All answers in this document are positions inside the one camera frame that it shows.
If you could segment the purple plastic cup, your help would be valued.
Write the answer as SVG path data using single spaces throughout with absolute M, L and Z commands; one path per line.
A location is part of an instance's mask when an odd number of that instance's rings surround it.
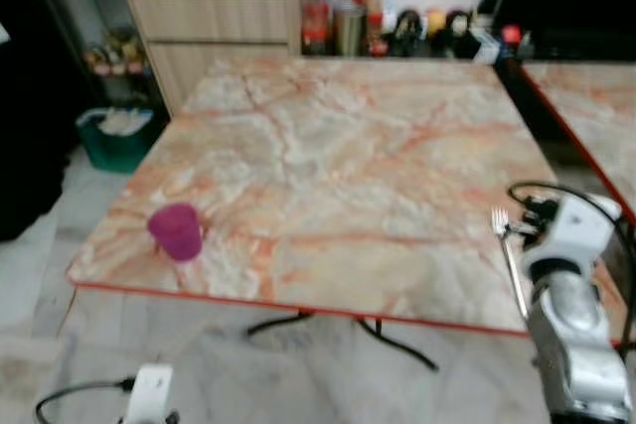
M 203 225 L 190 203 L 173 203 L 159 208 L 147 219 L 146 228 L 160 250 L 173 260 L 194 260 L 203 252 Z

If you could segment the small white box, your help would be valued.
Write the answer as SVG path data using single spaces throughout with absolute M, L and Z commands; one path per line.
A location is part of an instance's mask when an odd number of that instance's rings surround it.
M 482 65 L 494 65 L 503 56 L 503 42 L 492 37 L 490 31 L 476 29 L 472 31 L 472 37 L 477 40 L 478 49 L 474 53 L 473 62 Z

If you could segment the red bottle with red cap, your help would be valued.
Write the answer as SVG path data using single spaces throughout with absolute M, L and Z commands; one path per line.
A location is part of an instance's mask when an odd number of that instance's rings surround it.
M 330 20 L 326 0 L 301 0 L 301 53 L 326 56 L 330 47 Z

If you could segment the glass shelf rack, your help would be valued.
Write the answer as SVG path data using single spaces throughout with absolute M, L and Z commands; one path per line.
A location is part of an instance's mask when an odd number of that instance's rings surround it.
M 73 55 L 104 105 L 159 109 L 162 92 L 127 0 L 51 0 Z

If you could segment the green plastic basket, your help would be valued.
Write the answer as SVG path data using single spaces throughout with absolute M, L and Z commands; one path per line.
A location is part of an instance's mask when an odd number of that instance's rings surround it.
M 150 109 L 90 109 L 76 120 L 89 161 L 104 173 L 131 174 L 162 134 L 165 120 Z

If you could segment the yellow headed doll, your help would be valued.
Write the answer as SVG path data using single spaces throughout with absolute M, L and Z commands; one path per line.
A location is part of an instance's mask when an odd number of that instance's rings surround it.
M 425 14 L 425 33 L 422 36 L 426 39 L 435 38 L 441 30 L 446 28 L 446 23 L 448 23 L 448 12 L 431 8 Z

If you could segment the black metal table frame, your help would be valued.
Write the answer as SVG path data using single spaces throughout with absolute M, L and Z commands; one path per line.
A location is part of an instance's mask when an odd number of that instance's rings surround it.
M 301 321 L 313 319 L 314 316 L 313 312 L 301 311 L 291 316 L 276 317 L 276 319 L 260 321 L 260 323 L 251 325 L 248 329 L 245 329 L 244 332 L 242 332 L 242 337 L 249 340 L 253 338 L 254 335 L 267 332 L 267 330 L 278 328 L 278 326 L 301 323 Z M 432 360 L 431 357 L 422 354 L 422 352 L 415 348 L 411 348 L 408 344 L 387 337 L 385 332 L 383 332 L 383 321 L 381 319 L 372 319 L 369 322 L 365 320 L 364 317 L 353 317 L 353 321 L 365 334 L 368 334 L 370 338 L 374 339 L 374 341 L 378 341 L 387 347 L 396 349 L 396 351 L 400 353 L 413 357 L 414 360 L 425 365 L 431 372 L 440 372 L 439 364 L 436 364 L 436 361 Z

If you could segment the silver metal fork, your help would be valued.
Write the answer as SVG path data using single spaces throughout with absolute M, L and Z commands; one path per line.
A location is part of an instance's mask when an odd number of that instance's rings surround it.
M 508 270 L 508 277 L 512 283 L 515 306 L 518 307 L 521 319 L 526 321 L 529 317 L 526 288 L 524 288 L 521 270 L 518 268 L 517 256 L 512 245 L 512 237 L 517 236 L 518 226 L 512 222 L 509 212 L 504 208 L 492 208 L 490 213 L 492 232 L 503 250 L 503 257 Z

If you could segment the round metal tin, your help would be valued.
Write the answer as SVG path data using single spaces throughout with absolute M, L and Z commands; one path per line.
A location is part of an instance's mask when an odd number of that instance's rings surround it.
M 333 52 L 338 57 L 355 57 L 359 54 L 367 24 L 367 10 L 355 3 L 342 3 L 333 7 Z

